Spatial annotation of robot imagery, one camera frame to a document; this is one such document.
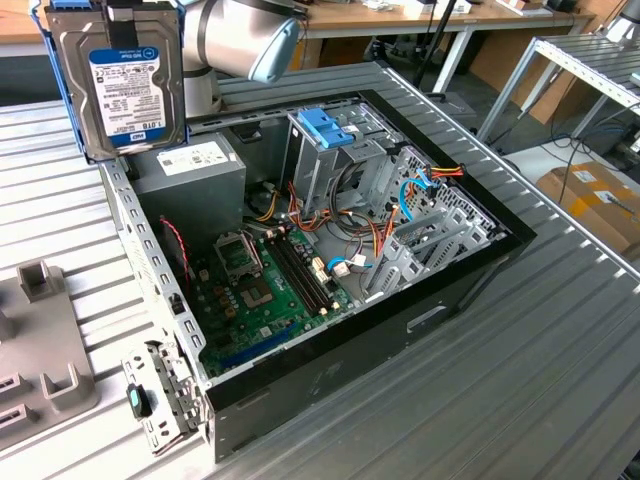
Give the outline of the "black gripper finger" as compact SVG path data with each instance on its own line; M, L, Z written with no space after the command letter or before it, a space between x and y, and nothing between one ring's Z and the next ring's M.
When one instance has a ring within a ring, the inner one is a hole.
M129 0L107 2L107 33L112 48L136 47L135 5Z

